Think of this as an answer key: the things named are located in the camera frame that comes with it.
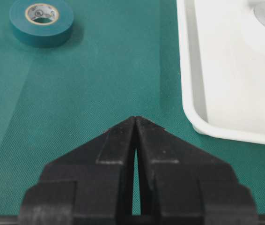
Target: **fabric texture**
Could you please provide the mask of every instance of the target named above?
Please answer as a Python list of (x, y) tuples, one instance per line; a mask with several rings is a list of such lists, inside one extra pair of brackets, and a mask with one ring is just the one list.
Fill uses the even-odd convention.
[(15, 39), (13, 2), (0, 0), (0, 214), (18, 214), (46, 163), (132, 115), (230, 163), (265, 213), (265, 145), (200, 135), (183, 112), (175, 0), (67, 0), (73, 35), (47, 49)]

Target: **green fabric surface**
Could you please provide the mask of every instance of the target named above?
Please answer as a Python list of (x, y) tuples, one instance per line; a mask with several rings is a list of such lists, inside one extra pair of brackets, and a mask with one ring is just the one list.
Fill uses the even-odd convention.
[(46, 163), (132, 115), (230, 163), (265, 213), (265, 145), (199, 135), (183, 112), (175, 0), (67, 0), (74, 33), (51, 49), (14, 38), (13, 1), (0, 0), (0, 214)]

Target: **black plastic part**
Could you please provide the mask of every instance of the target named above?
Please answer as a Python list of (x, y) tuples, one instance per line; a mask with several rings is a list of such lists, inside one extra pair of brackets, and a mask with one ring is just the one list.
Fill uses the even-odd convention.
[[(265, 214), (258, 216), (258, 224), (265, 225)], [(18, 225), (17, 216), (0, 216), (0, 225)], [(121, 225), (155, 225), (153, 216), (127, 216)]]
[[(131, 216), (135, 150), (141, 217)], [(229, 164), (130, 117), (49, 163), (25, 195), (19, 224), (257, 225), (258, 215)]]

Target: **tape label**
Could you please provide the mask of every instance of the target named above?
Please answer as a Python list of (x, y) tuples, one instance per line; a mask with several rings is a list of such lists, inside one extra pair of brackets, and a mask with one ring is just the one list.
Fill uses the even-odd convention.
[(29, 6), (25, 11), (25, 17), (36, 25), (50, 25), (59, 18), (59, 12), (54, 6), (38, 3)]

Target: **green mat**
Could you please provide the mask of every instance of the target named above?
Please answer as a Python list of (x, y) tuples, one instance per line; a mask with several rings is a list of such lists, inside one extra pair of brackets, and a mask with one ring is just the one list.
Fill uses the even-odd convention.
[(183, 112), (175, 0), (68, 0), (74, 33), (52, 49), (14, 38), (13, 2), (0, 0), (0, 214), (46, 163), (132, 115), (231, 163), (265, 213), (265, 146), (199, 135)]

